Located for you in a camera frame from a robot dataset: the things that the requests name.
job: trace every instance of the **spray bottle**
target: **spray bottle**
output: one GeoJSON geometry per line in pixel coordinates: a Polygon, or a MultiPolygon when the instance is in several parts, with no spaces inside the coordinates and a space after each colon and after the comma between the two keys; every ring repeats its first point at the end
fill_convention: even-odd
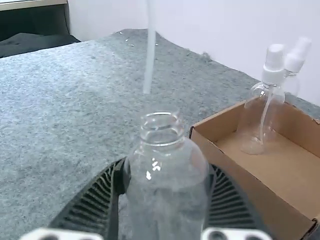
{"type": "Polygon", "coordinates": [[[247,154],[262,154],[275,134],[276,115],[285,102],[283,55],[282,44],[269,46],[261,82],[250,89],[245,102],[237,133],[242,138],[241,150],[247,154]]]}
{"type": "Polygon", "coordinates": [[[286,79],[283,83],[283,89],[285,92],[285,101],[292,105],[294,105],[294,101],[300,90],[300,82],[297,74],[305,63],[311,42],[311,39],[307,37],[300,37],[284,61],[286,79]]]}

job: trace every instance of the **white wall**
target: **white wall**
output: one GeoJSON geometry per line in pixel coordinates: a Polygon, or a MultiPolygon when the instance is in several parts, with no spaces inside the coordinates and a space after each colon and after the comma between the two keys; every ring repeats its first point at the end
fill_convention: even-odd
{"type": "Polygon", "coordinates": [[[81,41],[148,27],[142,0],[68,0],[68,4],[71,34],[81,41]]]}
{"type": "MultiPolygon", "coordinates": [[[[81,40],[147,25],[144,0],[69,1],[71,31],[81,40]],[[87,18],[80,14],[85,11],[87,18]]],[[[291,47],[301,35],[312,38],[299,96],[320,106],[320,1],[156,0],[156,18],[157,31],[169,41],[257,79],[268,45],[291,47]]]]}

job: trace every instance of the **table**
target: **table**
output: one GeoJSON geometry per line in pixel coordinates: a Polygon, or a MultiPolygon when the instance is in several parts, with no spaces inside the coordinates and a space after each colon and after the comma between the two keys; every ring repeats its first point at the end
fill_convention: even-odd
{"type": "MultiPolygon", "coordinates": [[[[47,226],[89,180],[126,156],[144,108],[178,106],[187,135],[257,82],[160,36],[157,44],[149,95],[142,94],[146,30],[0,59],[2,239],[47,226]]],[[[297,105],[320,118],[319,107],[297,105]]],[[[119,218],[120,239],[130,239],[125,196],[119,218]]]]}
{"type": "Polygon", "coordinates": [[[66,4],[67,0],[0,0],[0,11],[66,4]]]}

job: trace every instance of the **bottle neck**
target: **bottle neck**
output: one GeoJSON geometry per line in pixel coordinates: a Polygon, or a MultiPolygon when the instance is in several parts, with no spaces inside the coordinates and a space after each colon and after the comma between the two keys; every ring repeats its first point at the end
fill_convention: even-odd
{"type": "Polygon", "coordinates": [[[141,141],[152,147],[166,147],[183,141],[184,128],[179,110],[161,110],[141,116],[141,141]]]}

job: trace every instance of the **clear plastic bottle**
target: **clear plastic bottle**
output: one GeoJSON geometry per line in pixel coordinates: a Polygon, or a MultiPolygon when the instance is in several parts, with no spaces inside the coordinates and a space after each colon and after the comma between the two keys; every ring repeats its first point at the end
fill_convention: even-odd
{"type": "Polygon", "coordinates": [[[208,171],[199,147],[184,137],[177,109],[146,112],[139,143],[124,163],[133,240],[200,239],[208,171]]]}
{"type": "Polygon", "coordinates": [[[267,50],[261,81],[254,85],[244,104],[237,133],[241,137],[241,150],[247,154],[262,154],[274,138],[277,112],[285,102],[282,89],[285,80],[284,46],[273,44],[267,50]]]}
{"type": "Polygon", "coordinates": [[[285,81],[283,83],[283,89],[285,92],[285,101],[292,105],[294,105],[295,99],[300,91],[300,81],[297,74],[305,63],[311,43],[311,39],[307,37],[300,37],[294,48],[291,49],[285,57],[285,81]]]}

